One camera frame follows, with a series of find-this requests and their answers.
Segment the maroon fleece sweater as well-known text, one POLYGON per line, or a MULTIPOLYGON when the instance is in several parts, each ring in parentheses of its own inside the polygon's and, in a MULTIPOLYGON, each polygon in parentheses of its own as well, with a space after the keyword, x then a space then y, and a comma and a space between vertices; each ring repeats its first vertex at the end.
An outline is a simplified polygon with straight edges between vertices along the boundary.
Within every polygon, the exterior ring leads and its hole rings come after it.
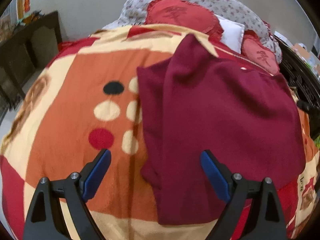
POLYGON ((153 189, 158 222, 211 222, 225 204, 200 155, 210 150, 231 172, 280 189, 305 168, 296 104, 281 74, 214 57, 187 35, 171 58, 137 68, 148 158, 141 173, 153 189))

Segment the orange red cream blanket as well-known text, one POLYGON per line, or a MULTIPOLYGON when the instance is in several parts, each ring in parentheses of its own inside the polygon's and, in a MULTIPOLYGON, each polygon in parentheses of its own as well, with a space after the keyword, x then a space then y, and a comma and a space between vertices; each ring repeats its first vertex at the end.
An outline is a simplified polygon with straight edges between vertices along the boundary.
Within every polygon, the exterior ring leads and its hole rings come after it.
MULTIPOLYGON (((205 239, 219 217, 202 224, 160 224, 152 186, 141 173, 148 153, 137 68, 171 58, 187 35, 214 57, 270 74, 204 33, 169 24, 102 31, 64 49, 29 89, 1 143, 1 215, 14 239, 23 239, 39 180, 80 172, 102 149, 111 152, 111 164, 86 205, 105 239, 205 239)), ((319 151, 310 137, 308 115, 297 110, 305 168, 276 188, 289 238, 302 232, 319 204, 319 151)))

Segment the dark carved wooden headboard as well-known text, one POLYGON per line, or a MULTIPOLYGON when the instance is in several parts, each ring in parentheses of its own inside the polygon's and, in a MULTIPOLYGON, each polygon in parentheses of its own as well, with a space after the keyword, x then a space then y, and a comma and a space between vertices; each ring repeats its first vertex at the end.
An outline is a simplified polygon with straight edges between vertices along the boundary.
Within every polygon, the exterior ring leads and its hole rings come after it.
POLYGON ((282 52, 280 72, 295 89, 300 109, 309 116, 310 136, 319 136, 319 82, 307 64, 281 39, 276 38, 282 52))

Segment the dark wooden side table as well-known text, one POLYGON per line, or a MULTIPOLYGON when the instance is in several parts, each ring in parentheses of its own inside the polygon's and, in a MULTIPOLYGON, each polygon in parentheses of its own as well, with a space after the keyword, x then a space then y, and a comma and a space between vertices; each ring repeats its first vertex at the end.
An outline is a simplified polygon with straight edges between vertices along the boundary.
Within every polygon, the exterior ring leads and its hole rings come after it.
POLYGON ((1 97, 6 101, 6 108, 15 109, 19 101, 25 98, 22 85, 25 82, 19 82, 13 72, 13 66, 19 66, 18 63, 29 63, 33 69, 38 67, 38 61, 33 49, 31 38, 36 31, 41 28, 53 30, 57 44, 62 42, 59 13, 51 12, 20 28, 9 39, 1 42, 1 68, 4 69, 6 76, 16 90, 16 97, 12 99, 3 88, 1 88, 1 97))

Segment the right red heart pillow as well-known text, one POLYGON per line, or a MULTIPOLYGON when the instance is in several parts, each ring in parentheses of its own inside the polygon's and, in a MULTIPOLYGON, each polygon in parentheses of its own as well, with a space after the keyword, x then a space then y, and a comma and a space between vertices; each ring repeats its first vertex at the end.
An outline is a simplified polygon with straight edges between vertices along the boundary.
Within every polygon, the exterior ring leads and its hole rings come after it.
POLYGON ((263 46, 259 36, 253 30, 246 30, 242 40, 241 54, 260 65, 272 75, 279 73, 279 66, 274 53, 263 46))

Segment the red heart pillow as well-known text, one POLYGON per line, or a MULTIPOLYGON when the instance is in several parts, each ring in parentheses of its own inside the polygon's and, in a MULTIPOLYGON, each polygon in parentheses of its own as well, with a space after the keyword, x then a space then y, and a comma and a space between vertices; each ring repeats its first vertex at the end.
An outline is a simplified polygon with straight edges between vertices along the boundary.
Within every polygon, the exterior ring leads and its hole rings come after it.
POLYGON ((223 28, 207 8, 184 0, 153 0, 147 7, 145 24, 172 24, 193 29, 220 41, 223 28))
POLYGON ((253 30, 246 30, 242 40, 241 54, 260 65, 272 75, 279 73, 279 66, 274 53, 263 46, 259 36, 253 30))

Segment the white square pillow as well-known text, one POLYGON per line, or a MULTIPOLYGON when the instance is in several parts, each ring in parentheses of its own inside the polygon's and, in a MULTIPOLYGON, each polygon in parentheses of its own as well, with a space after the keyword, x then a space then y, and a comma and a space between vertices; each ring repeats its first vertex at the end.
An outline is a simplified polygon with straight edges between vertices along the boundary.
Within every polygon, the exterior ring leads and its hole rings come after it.
POLYGON ((231 50, 240 54, 245 33, 245 26, 241 23, 230 21, 219 15, 216 15, 216 17, 223 28, 221 42, 231 50))

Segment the floral folded quilt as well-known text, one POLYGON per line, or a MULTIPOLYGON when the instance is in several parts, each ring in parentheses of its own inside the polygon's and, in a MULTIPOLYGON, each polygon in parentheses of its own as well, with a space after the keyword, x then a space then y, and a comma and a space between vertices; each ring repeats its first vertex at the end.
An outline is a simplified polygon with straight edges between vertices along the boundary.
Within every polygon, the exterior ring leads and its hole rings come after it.
MULTIPOLYGON (((147 7, 153 0, 126 0, 117 20, 107 24, 103 29, 114 29, 126 25, 141 25, 145 22, 147 7)), ((236 23, 241 23, 246 30, 254 31, 263 46, 275 54, 278 63, 282 61, 282 52, 268 26, 249 7, 238 0, 183 0, 201 5, 215 14, 236 23)))

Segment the left red heart pillow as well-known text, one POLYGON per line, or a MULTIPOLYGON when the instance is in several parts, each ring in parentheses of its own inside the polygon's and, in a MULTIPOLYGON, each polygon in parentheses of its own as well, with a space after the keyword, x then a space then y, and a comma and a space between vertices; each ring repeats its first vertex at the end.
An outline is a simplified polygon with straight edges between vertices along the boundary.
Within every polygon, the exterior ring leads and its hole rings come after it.
POLYGON ((223 28, 207 8, 184 0, 153 0, 147 7, 145 24, 172 24, 193 29, 220 41, 223 28))

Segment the red paper wall decoration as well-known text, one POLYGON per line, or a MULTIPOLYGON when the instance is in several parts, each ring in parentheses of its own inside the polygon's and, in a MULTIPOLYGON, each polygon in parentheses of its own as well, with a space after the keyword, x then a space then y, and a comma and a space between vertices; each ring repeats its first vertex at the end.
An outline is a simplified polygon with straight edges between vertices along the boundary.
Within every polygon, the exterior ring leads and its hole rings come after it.
POLYGON ((23 11, 24 13, 27 13, 30 11, 30 0, 24 0, 23 11))

